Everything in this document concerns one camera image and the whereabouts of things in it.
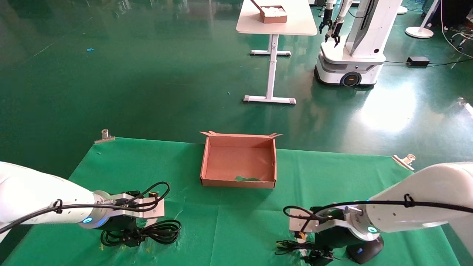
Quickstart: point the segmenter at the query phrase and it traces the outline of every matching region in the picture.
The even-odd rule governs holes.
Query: white table
[[[243,34],[269,34],[267,51],[252,50],[251,54],[270,56],[268,88],[266,96],[245,95],[244,101],[296,104],[294,98],[273,97],[274,77],[276,74],[276,56],[290,55],[289,51],[278,51],[279,35],[316,35],[314,17],[307,0],[256,0],[260,6],[281,5],[288,15],[286,23],[265,24],[261,21],[260,11],[250,0],[245,0],[241,8],[236,31]]]

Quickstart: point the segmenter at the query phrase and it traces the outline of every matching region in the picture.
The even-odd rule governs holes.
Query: small cardboard box
[[[274,138],[282,134],[201,133],[207,136],[201,169],[203,186],[274,188],[277,169]]]
[[[282,9],[284,10],[284,12],[286,12],[286,10],[282,6],[259,6],[254,0],[251,0],[251,2],[253,2],[253,4],[259,9],[260,17],[263,20],[263,23],[266,23],[266,24],[267,23],[286,23],[288,21],[288,15],[279,16],[279,17],[267,17],[262,9],[262,8],[273,7],[273,8]]]

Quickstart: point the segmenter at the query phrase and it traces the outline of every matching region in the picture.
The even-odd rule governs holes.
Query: table
[[[87,189],[110,193],[169,182],[165,219],[183,224],[174,244],[147,239],[137,248],[108,248],[100,245],[101,231],[40,224],[2,266],[303,265],[295,256],[274,255],[277,240],[293,237],[284,206],[367,199],[411,174],[387,156],[278,149],[274,190],[208,187],[199,179],[203,149],[202,144],[116,138],[93,145],[70,177]],[[366,266],[459,266],[440,227],[387,233],[383,239],[385,248]],[[342,257],[343,249],[337,254]],[[355,265],[334,261],[329,266]]]
[[[289,51],[278,51],[279,35],[316,35],[314,17],[307,0],[258,0],[260,6],[281,5],[288,15],[286,23],[265,24],[261,21],[260,11],[250,1],[245,0],[241,8],[236,31],[243,34],[269,34],[268,50],[251,50],[250,54],[269,55],[269,75],[266,96],[245,95],[244,101],[296,104],[294,98],[273,97],[274,78],[276,75],[276,56],[291,55]]]

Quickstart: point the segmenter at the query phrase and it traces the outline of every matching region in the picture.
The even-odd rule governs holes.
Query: black power adapter
[[[406,63],[410,66],[428,66],[430,60],[425,56],[409,56]]]

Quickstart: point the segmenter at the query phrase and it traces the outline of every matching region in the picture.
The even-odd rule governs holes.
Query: white tissue
[[[267,17],[282,17],[286,15],[284,9],[269,7],[269,8],[261,8],[264,12],[264,15]]]

